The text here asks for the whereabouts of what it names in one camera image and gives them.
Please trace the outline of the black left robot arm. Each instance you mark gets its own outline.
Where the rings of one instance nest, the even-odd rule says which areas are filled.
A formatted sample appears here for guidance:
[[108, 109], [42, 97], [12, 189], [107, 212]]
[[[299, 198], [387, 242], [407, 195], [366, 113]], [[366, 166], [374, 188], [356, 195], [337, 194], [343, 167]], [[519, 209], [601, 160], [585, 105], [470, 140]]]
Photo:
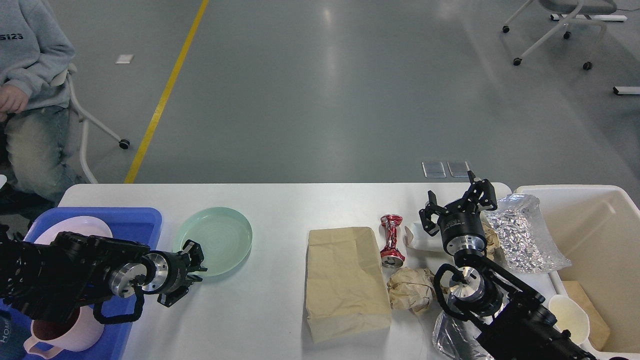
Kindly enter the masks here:
[[50, 244], [10, 239], [1, 226], [1, 299], [34, 321], [64, 323], [93, 306], [103, 325], [137, 321], [145, 296], [170, 307], [202, 280], [201, 245], [187, 240], [177, 252], [136, 241], [57, 233]]

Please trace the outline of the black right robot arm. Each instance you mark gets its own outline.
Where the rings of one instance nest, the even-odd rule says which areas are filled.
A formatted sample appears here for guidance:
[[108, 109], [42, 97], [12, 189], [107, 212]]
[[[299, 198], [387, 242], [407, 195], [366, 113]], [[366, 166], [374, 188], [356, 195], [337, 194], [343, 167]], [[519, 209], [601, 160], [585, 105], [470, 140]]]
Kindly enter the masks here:
[[557, 330], [557, 318], [544, 306], [542, 294], [486, 255], [488, 241], [481, 213], [498, 208], [493, 184], [467, 171], [470, 186], [461, 198], [440, 206], [433, 191], [419, 210], [422, 228], [441, 235], [442, 248], [453, 263], [442, 264], [438, 285], [451, 273], [448, 295], [435, 297], [444, 313], [478, 330], [477, 342], [496, 360], [593, 360], [572, 341], [570, 331]]

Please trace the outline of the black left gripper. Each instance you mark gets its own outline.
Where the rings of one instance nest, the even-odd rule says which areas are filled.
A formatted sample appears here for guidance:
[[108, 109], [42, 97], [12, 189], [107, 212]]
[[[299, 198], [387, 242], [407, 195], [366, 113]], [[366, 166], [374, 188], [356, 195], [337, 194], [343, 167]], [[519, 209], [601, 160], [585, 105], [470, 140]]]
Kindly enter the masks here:
[[142, 292], [146, 295], [158, 294], [157, 302], [167, 308], [181, 300], [189, 287], [202, 280], [186, 280], [188, 272], [206, 272], [208, 268], [201, 244], [188, 239], [182, 249], [175, 252], [151, 251], [141, 258], [147, 268], [146, 280]]

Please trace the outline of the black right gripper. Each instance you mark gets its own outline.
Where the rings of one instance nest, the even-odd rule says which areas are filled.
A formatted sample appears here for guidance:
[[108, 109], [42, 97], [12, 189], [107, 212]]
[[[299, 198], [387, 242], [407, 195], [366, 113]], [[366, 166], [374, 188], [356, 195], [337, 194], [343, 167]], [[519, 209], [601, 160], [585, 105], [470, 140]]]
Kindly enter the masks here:
[[[462, 198], [452, 203], [455, 211], [438, 205], [432, 190], [427, 192], [428, 201], [424, 208], [418, 211], [423, 230], [430, 237], [440, 231], [443, 250], [450, 256], [464, 249], [486, 252], [488, 241], [481, 214], [482, 211], [498, 209], [493, 184], [487, 178], [477, 177], [471, 170], [467, 171], [467, 176], [470, 187]], [[437, 222], [432, 221], [434, 215], [438, 216]]]

